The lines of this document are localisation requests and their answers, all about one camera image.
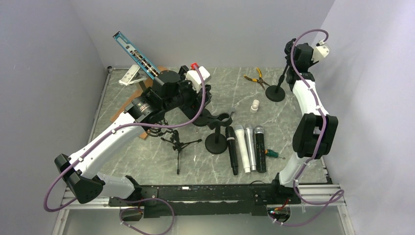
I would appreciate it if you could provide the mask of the black round-base clip stand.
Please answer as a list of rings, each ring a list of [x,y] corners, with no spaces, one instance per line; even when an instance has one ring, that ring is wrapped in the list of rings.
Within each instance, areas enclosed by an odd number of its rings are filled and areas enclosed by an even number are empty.
[[[209,116],[207,118],[207,126],[214,130],[205,139],[206,150],[214,155],[221,154],[227,149],[227,138],[221,134],[221,127],[228,127],[232,124],[230,113],[221,113],[217,116]]]

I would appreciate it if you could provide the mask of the black tripod shock-mount stand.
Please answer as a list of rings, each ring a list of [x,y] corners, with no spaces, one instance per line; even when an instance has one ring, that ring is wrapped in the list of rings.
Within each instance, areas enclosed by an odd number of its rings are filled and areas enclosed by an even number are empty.
[[[172,129],[172,128],[162,129],[159,127],[150,127],[149,129],[146,130],[146,134],[151,137],[155,137],[155,138],[160,137],[162,141],[171,143],[173,145],[172,146],[173,150],[177,151],[177,170],[176,170],[177,175],[180,174],[180,154],[182,150],[192,143],[199,143],[202,141],[202,139],[198,139],[198,140],[189,141],[189,142],[181,142],[178,130]],[[170,134],[170,137],[168,140],[163,138],[163,135],[165,134]]]

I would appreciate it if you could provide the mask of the black stand for white microphone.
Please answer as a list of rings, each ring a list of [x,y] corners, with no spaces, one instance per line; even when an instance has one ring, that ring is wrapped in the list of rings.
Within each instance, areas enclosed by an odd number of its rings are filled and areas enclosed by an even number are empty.
[[[193,125],[197,127],[207,126],[211,120],[211,112],[208,109],[203,109],[197,119],[193,121]]]

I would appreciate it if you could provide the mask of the white microphone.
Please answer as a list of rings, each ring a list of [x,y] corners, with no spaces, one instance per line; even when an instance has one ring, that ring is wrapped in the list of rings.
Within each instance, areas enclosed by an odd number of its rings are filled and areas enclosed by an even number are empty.
[[[243,169],[245,173],[251,172],[250,158],[247,150],[245,140],[245,130],[242,125],[235,125],[234,127],[235,136],[237,138]]]

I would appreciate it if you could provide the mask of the black handheld microphone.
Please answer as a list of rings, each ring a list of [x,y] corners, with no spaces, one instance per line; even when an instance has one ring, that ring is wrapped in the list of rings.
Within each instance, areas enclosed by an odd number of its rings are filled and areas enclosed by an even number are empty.
[[[256,150],[256,170],[259,173],[265,173],[267,171],[264,134],[265,134],[265,130],[263,126],[258,125],[254,128],[255,150]]]

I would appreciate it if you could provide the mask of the grey condenser microphone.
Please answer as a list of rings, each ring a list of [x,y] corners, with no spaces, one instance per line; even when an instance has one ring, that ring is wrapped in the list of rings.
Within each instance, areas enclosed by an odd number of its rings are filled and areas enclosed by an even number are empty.
[[[247,149],[250,158],[251,171],[256,171],[256,154],[254,144],[254,129],[250,124],[245,126]]]

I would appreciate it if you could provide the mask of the black stand with shock mount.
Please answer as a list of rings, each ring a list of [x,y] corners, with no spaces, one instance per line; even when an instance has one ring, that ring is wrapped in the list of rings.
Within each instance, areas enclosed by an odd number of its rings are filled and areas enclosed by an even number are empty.
[[[281,88],[281,85],[284,81],[285,74],[289,68],[289,65],[287,64],[283,70],[282,75],[278,79],[277,85],[269,86],[266,91],[265,95],[266,97],[273,102],[281,102],[285,98],[285,91],[283,88]]]

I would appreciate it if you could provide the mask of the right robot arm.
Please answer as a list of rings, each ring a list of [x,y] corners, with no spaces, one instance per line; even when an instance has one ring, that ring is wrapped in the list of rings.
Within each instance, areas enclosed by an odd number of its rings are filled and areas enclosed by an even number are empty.
[[[337,117],[331,116],[322,105],[315,89],[315,78],[309,72],[311,66],[328,55],[329,47],[324,43],[316,47],[308,43],[296,45],[295,41],[292,39],[285,46],[287,65],[281,78],[286,80],[295,95],[302,117],[292,140],[293,156],[278,174],[280,185],[269,191],[275,203],[288,198],[286,187],[294,187],[304,166],[330,152],[339,123]]]

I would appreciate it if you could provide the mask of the black slim microphone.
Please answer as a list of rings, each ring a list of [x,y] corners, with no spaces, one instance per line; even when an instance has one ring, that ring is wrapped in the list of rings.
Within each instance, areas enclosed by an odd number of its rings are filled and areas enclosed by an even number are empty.
[[[225,135],[230,156],[230,164],[233,175],[238,175],[238,159],[236,153],[235,132],[231,126],[225,128]]]

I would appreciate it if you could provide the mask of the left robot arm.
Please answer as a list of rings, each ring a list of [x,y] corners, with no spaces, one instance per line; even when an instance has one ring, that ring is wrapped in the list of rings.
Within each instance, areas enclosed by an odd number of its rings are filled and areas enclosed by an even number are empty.
[[[180,108],[190,121],[200,114],[211,94],[210,73],[203,66],[182,66],[179,72],[164,70],[153,84],[135,98],[118,118],[87,146],[55,158],[75,199],[85,204],[98,196],[121,198],[133,206],[140,201],[141,187],[131,176],[114,177],[100,173],[102,166],[125,144],[150,128],[160,128],[165,113]]]

